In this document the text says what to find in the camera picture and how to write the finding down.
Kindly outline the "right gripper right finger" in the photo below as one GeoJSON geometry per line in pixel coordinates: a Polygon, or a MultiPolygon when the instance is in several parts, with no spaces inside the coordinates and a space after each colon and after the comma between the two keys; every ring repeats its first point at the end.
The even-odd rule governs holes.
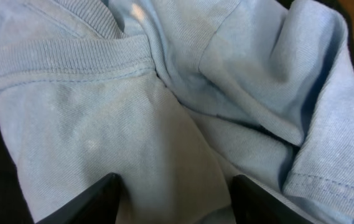
{"type": "Polygon", "coordinates": [[[231,207],[237,224],[311,224],[245,175],[232,179],[231,207]]]}

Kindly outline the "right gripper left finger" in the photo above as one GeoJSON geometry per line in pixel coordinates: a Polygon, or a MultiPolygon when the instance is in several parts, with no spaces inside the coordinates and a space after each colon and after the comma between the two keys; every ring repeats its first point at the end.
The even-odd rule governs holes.
{"type": "Polygon", "coordinates": [[[120,195],[121,177],[109,173],[39,224],[115,224],[120,195]]]}

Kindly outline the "light blue t-shirt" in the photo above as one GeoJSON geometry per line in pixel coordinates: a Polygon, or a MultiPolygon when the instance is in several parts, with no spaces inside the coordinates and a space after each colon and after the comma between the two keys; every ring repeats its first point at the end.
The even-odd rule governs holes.
{"type": "Polygon", "coordinates": [[[328,1],[0,1],[0,135],[33,221],[109,173],[117,223],[235,223],[245,175],[354,223],[354,56],[328,1]]]}

